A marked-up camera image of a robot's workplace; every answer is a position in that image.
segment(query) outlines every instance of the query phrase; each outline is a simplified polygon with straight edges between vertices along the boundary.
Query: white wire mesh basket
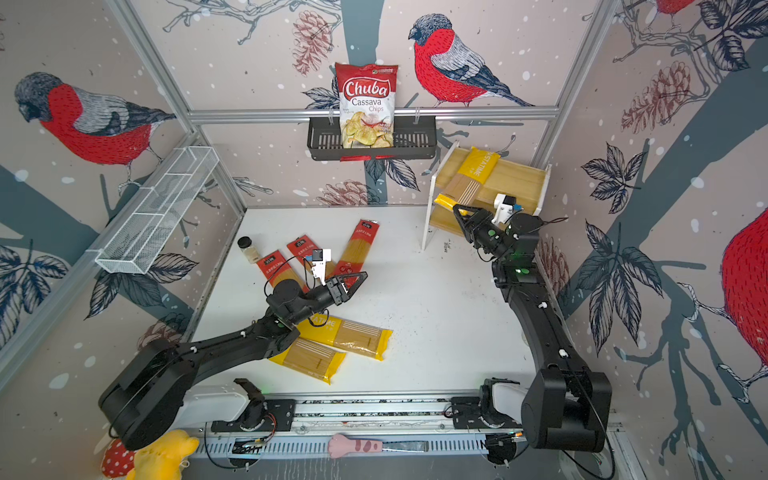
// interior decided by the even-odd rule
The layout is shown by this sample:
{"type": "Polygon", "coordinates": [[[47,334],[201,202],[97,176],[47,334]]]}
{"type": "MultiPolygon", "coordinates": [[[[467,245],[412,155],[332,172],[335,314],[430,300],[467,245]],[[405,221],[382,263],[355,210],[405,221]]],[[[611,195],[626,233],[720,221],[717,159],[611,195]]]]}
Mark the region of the white wire mesh basket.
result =
{"type": "Polygon", "coordinates": [[[212,147],[185,147],[96,258],[109,273],[146,273],[219,163],[212,147]]]}

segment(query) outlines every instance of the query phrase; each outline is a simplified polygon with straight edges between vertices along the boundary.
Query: cable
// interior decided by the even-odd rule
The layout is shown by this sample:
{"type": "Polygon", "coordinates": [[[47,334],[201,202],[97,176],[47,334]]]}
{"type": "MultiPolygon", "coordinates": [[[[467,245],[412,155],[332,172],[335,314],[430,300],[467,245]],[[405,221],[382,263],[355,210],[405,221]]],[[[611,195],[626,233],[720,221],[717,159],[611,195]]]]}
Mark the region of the cable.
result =
{"type": "Polygon", "coordinates": [[[565,222],[567,219],[568,217],[558,217],[558,218],[555,218],[554,220],[549,220],[549,221],[542,220],[543,223],[538,227],[536,227],[535,229],[530,230],[528,232],[524,232],[524,233],[518,233],[518,235],[528,235],[529,233],[538,232],[539,230],[541,230],[542,227],[546,227],[547,225],[552,225],[553,223],[565,222]]]}
{"type": "Polygon", "coordinates": [[[526,443],[525,443],[525,447],[523,447],[523,449],[522,449],[522,450],[521,450],[521,451],[520,451],[520,452],[519,452],[517,455],[515,455],[515,457],[512,459],[512,461],[514,462],[515,460],[517,460],[517,458],[518,458],[520,455],[522,455],[523,453],[525,453],[525,451],[526,451],[526,450],[528,450],[528,446],[529,446],[529,445],[530,445],[530,443],[526,442],[526,443]]]}
{"type": "MultiPolygon", "coordinates": [[[[568,358],[565,357],[565,364],[568,366],[568,369],[574,372],[574,370],[571,368],[571,364],[568,361],[568,358]]],[[[592,404],[592,400],[589,398],[589,395],[587,394],[587,389],[584,388],[584,386],[581,384],[581,380],[578,379],[578,375],[576,372],[574,372],[574,379],[576,380],[576,383],[578,384],[579,388],[581,388],[581,391],[584,393],[584,398],[587,400],[587,403],[589,403],[589,406],[592,408],[592,412],[594,412],[594,416],[598,419],[598,423],[600,424],[600,428],[603,430],[603,435],[605,435],[605,442],[608,444],[608,451],[611,453],[611,476],[608,477],[601,477],[599,475],[596,475],[589,470],[587,470],[581,463],[576,461],[576,458],[571,457],[568,452],[563,450],[562,452],[572,460],[573,463],[576,464],[577,467],[584,470],[586,473],[591,475],[592,477],[596,478],[597,480],[611,480],[614,475],[616,475],[616,458],[614,457],[614,448],[611,446],[611,440],[608,438],[608,432],[605,429],[605,425],[603,425],[603,421],[600,419],[600,416],[598,415],[598,411],[595,409],[594,405],[592,404]]]]}
{"type": "Polygon", "coordinates": [[[480,260],[482,260],[482,261],[484,261],[484,262],[486,262],[486,263],[488,263],[488,262],[492,262],[492,261],[495,259],[495,258],[493,257],[493,255],[491,255],[491,259],[490,259],[490,260],[486,260],[485,258],[481,257],[481,255],[480,255],[480,249],[479,249],[479,248],[477,249],[477,253],[478,253],[478,257],[480,258],[480,260]]]}
{"type": "MultiPolygon", "coordinates": [[[[288,262],[290,262],[294,258],[301,259],[304,262],[304,283],[309,283],[307,281],[307,276],[306,276],[306,264],[309,262],[309,260],[307,260],[304,257],[297,257],[296,255],[294,255],[293,257],[290,257],[288,260],[286,260],[286,262],[283,265],[287,265],[288,262]]],[[[266,285],[270,282],[270,280],[272,280],[275,277],[275,275],[277,275],[277,272],[280,271],[280,268],[278,268],[277,270],[272,272],[272,275],[270,275],[270,278],[266,279],[266,282],[264,282],[264,296],[269,296],[269,294],[266,292],[266,285]]],[[[314,276],[312,278],[313,278],[312,288],[315,288],[315,285],[317,283],[317,279],[314,276]]]]}
{"type": "MultiPolygon", "coordinates": [[[[275,416],[272,415],[271,413],[267,413],[266,416],[272,419],[272,432],[270,432],[270,434],[266,437],[266,439],[263,441],[260,448],[263,448],[267,443],[269,443],[269,441],[275,436],[275,433],[277,432],[277,419],[275,418],[275,416]]],[[[205,426],[203,429],[203,445],[205,447],[205,455],[208,457],[208,460],[211,463],[213,463],[215,466],[219,468],[223,468],[224,470],[240,470],[241,468],[245,468],[245,467],[232,467],[227,465],[220,465],[214,462],[214,459],[211,458],[210,452],[208,451],[208,422],[205,422],[205,426]]]]}
{"type": "Polygon", "coordinates": [[[205,422],[205,426],[203,427],[203,445],[205,446],[205,455],[208,457],[208,460],[210,460],[211,463],[213,463],[215,466],[219,468],[223,468],[224,470],[240,470],[242,467],[231,467],[227,465],[219,465],[218,463],[214,462],[214,460],[210,457],[210,452],[208,452],[208,422],[205,422]]]}
{"type": "Polygon", "coordinates": [[[138,390],[136,390],[136,393],[134,393],[134,394],[131,396],[131,398],[130,398],[130,399],[129,399],[129,400],[128,400],[128,401],[127,401],[127,402],[126,402],[124,405],[123,405],[123,408],[121,408],[121,409],[120,409],[120,412],[118,412],[118,414],[114,416],[114,420],[112,420],[112,422],[109,424],[109,429],[107,429],[107,435],[109,435],[109,438],[110,438],[110,439],[113,439],[113,440],[117,440],[117,439],[119,439],[119,438],[120,438],[120,437],[117,437],[117,436],[113,436],[113,435],[112,435],[112,428],[114,427],[114,424],[116,423],[116,421],[117,421],[117,420],[120,418],[120,415],[122,415],[122,414],[123,414],[123,412],[125,411],[125,409],[126,409],[126,408],[127,408],[127,407],[128,407],[130,404],[131,404],[131,402],[133,402],[133,401],[134,401],[134,399],[136,398],[136,395],[138,395],[138,394],[141,392],[141,390],[144,390],[144,387],[146,387],[147,385],[149,385],[149,382],[151,382],[152,380],[154,380],[154,378],[155,378],[156,376],[158,376],[158,375],[160,375],[162,372],[164,372],[164,371],[165,371],[165,369],[166,369],[166,368],[168,368],[168,366],[169,366],[170,364],[172,364],[172,363],[174,363],[174,362],[175,362],[175,360],[176,360],[176,359],[168,360],[168,361],[165,363],[165,365],[163,365],[162,367],[160,367],[160,369],[159,369],[158,371],[156,371],[156,372],[155,372],[155,374],[154,374],[154,375],[152,375],[152,376],[149,378],[149,380],[147,380],[146,382],[144,382],[144,384],[143,384],[141,387],[139,387],[139,389],[138,389],[138,390]]]}
{"type": "Polygon", "coordinates": [[[315,328],[320,328],[321,326],[325,326],[326,323],[328,323],[328,319],[331,317],[331,313],[328,311],[328,309],[323,310],[323,312],[326,313],[326,321],[321,323],[321,324],[319,324],[319,325],[315,325],[315,323],[312,321],[312,317],[310,317],[310,318],[307,319],[307,321],[310,322],[311,326],[314,326],[315,328]]]}

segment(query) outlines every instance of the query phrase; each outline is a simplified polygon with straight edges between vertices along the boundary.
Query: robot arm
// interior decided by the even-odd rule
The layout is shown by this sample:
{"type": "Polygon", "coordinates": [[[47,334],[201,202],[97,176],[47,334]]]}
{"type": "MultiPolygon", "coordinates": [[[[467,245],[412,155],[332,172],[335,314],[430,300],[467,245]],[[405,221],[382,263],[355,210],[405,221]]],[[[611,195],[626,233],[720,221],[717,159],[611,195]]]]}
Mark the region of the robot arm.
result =
{"type": "MultiPolygon", "coordinates": [[[[99,408],[126,449],[145,447],[173,424],[193,385],[241,363],[284,352],[299,336],[296,324],[348,301],[367,276],[333,276],[307,293],[295,280],[284,280],[266,298],[266,314],[242,330],[192,343],[153,340],[104,391],[99,408]],[[345,280],[356,281],[348,288],[351,282],[345,280]]],[[[260,392],[248,393],[257,400],[260,392]]]]}
{"type": "Polygon", "coordinates": [[[605,441],[601,423],[607,424],[611,384],[604,373],[589,369],[548,305],[545,282],[534,262],[544,222],[516,213],[502,229],[482,208],[456,205],[453,212],[466,240],[494,257],[495,285],[518,317],[538,369],[527,389],[509,381],[486,380],[483,403],[491,414],[506,413],[519,421],[535,449],[601,451],[605,441]]]}

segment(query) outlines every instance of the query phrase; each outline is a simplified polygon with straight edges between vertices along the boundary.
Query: wall-mounted basket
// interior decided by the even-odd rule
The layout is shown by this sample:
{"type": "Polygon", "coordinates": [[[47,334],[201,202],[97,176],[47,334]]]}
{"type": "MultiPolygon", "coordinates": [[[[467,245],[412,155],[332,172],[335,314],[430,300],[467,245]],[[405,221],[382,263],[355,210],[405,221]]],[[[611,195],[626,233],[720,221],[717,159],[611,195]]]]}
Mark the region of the wall-mounted basket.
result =
{"type": "Polygon", "coordinates": [[[146,273],[219,163],[212,147],[180,148],[174,155],[155,185],[139,189],[136,195],[144,198],[96,258],[109,273],[146,273]]]}
{"type": "Polygon", "coordinates": [[[306,146],[316,161],[364,161],[376,158],[423,160],[437,153],[435,117],[395,117],[392,133],[395,146],[388,148],[342,148],[339,118],[310,118],[306,146]]]}

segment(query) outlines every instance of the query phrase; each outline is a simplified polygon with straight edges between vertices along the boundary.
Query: red bird illustration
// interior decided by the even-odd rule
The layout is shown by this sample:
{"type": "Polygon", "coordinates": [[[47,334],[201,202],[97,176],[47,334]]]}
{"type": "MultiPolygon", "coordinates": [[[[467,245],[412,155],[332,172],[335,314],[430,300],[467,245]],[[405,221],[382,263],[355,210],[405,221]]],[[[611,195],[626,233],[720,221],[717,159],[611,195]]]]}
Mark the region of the red bird illustration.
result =
{"type": "Polygon", "coordinates": [[[118,193],[128,184],[138,186],[131,181],[131,162],[151,151],[149,139],[159,124],[176,118],[115,95],[93,94],[41,71],[24,77],[15,96],[24,119],[37,118],[73,154],[95,164],[125,165],[128,180],[118,193]]]}
{"type": "Polygon", "coordinates": [[[749,403],[747,390],[755,381],[768,377],[768,209],[747,225],[728,243],[723,254],[721,272],[725,307],[713,308],[700,303],[694,288],[681,283],[688,289],[696,306],[689,318],[695,322],[699,308],[724,316],[739,330],[741,336],[759,356],[760,369],[748,379],[741,379],[725,364],[719,367],[741,385],[743,397],[734,397],[742,403],[749,403]]]}
{"type": "Polygon", "coordinates": [[[656,13],[654,13],[654,17],[650,21],[647,30],[650,31],[650,24],[654,23],[654,20],[656,20],[656,17],[659,15],[659,13],[666,13],[670,16],[670,18],[672,18],[672,27],[667,30],[667,33],[669,33],[675,28],[682,27],[682,25],[674,22],[674,14],[678,13],[683,8],[686,8],[688,5],[694,3],[694,0],[650,0],[650,3],[656,8],[656,13]]]}
{"type": "Polygon", "coordinates": [[[483,57],[464,45],[445,15],[422,16],[413,24],[408,39],[415,41],[416,77],[437,98],[436,107],[445,101],[469,106],[482,97],[502,97],[523,107],[533,106],[515,97],[491,73],[483,57]]]}

